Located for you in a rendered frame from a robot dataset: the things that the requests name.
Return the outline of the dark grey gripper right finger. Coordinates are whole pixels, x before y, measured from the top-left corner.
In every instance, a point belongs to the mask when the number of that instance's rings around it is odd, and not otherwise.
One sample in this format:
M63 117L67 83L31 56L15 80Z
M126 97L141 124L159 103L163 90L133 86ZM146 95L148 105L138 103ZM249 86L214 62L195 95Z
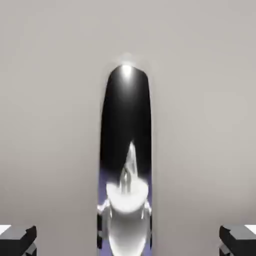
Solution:
M256 256L256 224L221 225L219 256Z

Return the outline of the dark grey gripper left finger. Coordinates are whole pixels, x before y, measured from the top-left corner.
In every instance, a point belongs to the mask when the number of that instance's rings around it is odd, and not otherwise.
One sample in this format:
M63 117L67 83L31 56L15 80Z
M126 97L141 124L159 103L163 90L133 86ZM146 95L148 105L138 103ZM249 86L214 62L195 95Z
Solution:
M37 256L35 225L0 224L0 256Z

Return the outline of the grey painted cabinet door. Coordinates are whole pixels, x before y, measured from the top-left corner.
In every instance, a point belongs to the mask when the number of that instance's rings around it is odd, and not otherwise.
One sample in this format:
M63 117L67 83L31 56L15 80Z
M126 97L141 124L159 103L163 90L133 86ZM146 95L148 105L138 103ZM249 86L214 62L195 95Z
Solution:
M0 224L97 256L100 108L122 59L152 94L153 256L256 224L256 0L0 0Z

